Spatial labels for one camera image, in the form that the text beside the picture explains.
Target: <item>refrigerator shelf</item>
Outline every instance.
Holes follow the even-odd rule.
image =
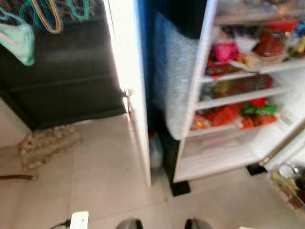
[[[256,24],[265,21],[287,19],[287,17],[298,18],[305,14],[304,9],[295,9],[288,12],[251,12],[244,11],[240,13],[219,15],[214,19],[214,25],[245,25]]]
[[[235,104],[253,99],[269,97],[273,95],[283,94],[289,92],[289,88],[285,86],[275,86],[273,88],[262,89],[258,91],[237,94],[233,96],[211,99],[197,103],[196,110],[204,110],[212,107],[223,106],[228,104]]]
[[[230,73],[223,75],[219,77],[218,79],[214,79],[213,76],[205,75],[201,78],[200,83],[211,83],[211,82],[219,82],[224,80],[234,80],[234,79],[241,79],[246,78],[250,76],[255,76],[257,73],[247,73],[247,72],[241,72],[241,73]]]
[[[174,181],[196,179],[257,161],[259,158],[246,146],[209,149],[194,156],[182,157]]]
[[[230,129],[237,129],[237,128],[238,128],[238,124],[232,123],[232,124],[228,124],[228,125],[209,127],[206,129],[191,130],[189,132],[187,138],[197,137],[197,136],[202,136],[205,134],[211,134],[211,133],[221,132],[221,131],[230,130]]]
[[[291,69],[302,68],[302,67],[305,67],[305,58],[265,66],[265,67],[261,68],[259,73],[260,74],[273,73],[273,72],[280,72],[280,71],[284,71],[284,70],[291,70]]]
[[[211,83],[211,82],[219,82],[225,80],[242,79],[246,77],[255,76],[257,74],[275,73],[275,72],[292,70],[302,67],[305,67],[305,58],[264,66],[257,73],[250,73],[250,72],[230,73],[230,74],[225,74],[219,77],[218,79],[214,79],[213,76],[211,75],[205,75],[200,79],[200,83]]]

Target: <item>electrical cord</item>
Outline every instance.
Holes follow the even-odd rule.
[[[71,224],[71,219],[67,219],[66,221],[64,222],[61,222],[53,227],[51,227],[50,229],[56,229],[56,228],[59,228],[59,227],[65,227],[65,228],[69,228],[70,227],[70,224]]]

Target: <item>white wall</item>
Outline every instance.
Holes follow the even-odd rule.
[[[16,145],[30,132],[30,129],[0,99],[0,147]]]

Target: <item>food item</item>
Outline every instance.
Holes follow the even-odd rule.
[[[278,118],[274,115],[246,115],[243,116],[242,129],[271,124],[277,120]]]
[[[260,42],[255,49],[256,53],[264,57],[279,56],[285,49],[287,32],[297,26],[298,21],[274,21],[264,28]]]
[[[217,61],[228,62],[238,57],[239,52],[235,42],[218,43],[214,46]]]
[[[253,99],[250,100],[250,104],[256,107],[264,107],[266,106],[268,98],[260,98],[260,99]]]
[[[242,129],[248,129],[248,128],[255,127],[251,116],[244,116],[243,120],[242,120],[242,124],[243,124]]]
[[[191,126],[191,130],[195,129],[205,129],[211,126],[210,121],[206,119],[203,115],[195,114],[194,121]]]
[[[249,68],[259,66],[261,59],[255,53],[243,53],[238,60]]]
[[[210,100],[242,94],[272,87],[273,79],[268,75],[256,75],[243,79],[217,81],[202,85],[200,100]],[[251,101],[255,106],[264,106],[266,99]]]
[[[210,120],[211,126],[227,125],[234,122],[238,117],[244,104],[230,104],[217,112],[208,114],[206,118]]]
[[[254,121],[255,126],[267,125],[267,124],[270,124],[270,123],[274,123],[277,120],[278,120],[277,117],[273,116],[273,115],[255,115],[253,117],[253,121]]]
[[[206,66],[206,75],[220,76],[241,71],[229,63],[208,61]]]
[[[305,36],[303,36],[298,44],[292,49],[290,55],[293,57],[303,56],[305,51]]]
[[[277,106],[255,107],[252,104],[246,104],[241,111],[242,115],[274,115],[277,111]]]
[[[299,21],[298,25],[296,26],[296,29],[292,31],[291,38],[288,40],[288,46],[289,47],[295,47],[300,39],[305,34],[305,22]]]

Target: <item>floor tile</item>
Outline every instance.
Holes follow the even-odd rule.
[[[224,188],[232,184],[239,184],[251,179],[246,168],[238,168],[213,176],[204,177],[190,181],[192,193]]]
[[[87,140],[95,140],[100,136],[122,133],[133,130],[127,114],[121,114],[114,117],[88,120],[78,123],[78,129],[81,135]]]
[[[230,220],[213,192],[170,198],[168,209],[175,229],[183,229],[185,221],[190,218],[205,220],[215,229],[226,228],[226,223]]]
[[[19,174],[21,160],[17,147],[0,148],[0,175]],[[31,181],[0,180],[0,225],[8,229],[15,217],[20,197],[25,186]]]
[[[202,179],[201,184],[210,181],[221,181],[215,177],[212,181]],[[182,195],[168,200],[169,212],[174,228],[182,228],[187,218],[199,218],[209,222],[216,229],[236,229],[245,226],[255,229],[281,228],[284,223],[279,223],[279,217],[286,218],[286,225],[291,221],[291,211],[281,211],[283,215],[275,214],[269,202],[261,198],[257,187],[250,179],[237,180],[232,184],[213,190],[196,190],[195,193]]]
[[[90,229],[115,229],[123,220],[140,219],[144,229],[171,229],[171,223],[165,203],[127,211],[122,214],[112,215],[97,219],[89,223]]]
[[[69,216],[72,164],[73,153],[67,153],[39,169],[22,194],[13,228],[50,228]]]
[[[0,148],[0,174],[19,174],[20,172],[22,172],[22,166],[18,147]]]
[[[71,212],[96,219],[163,201],[161,180],[145,183],[133,131],[95,139],[75,152]]]
[[[25,180],[0,180],[0,228],[9,229],[19,201],[28,182]]]

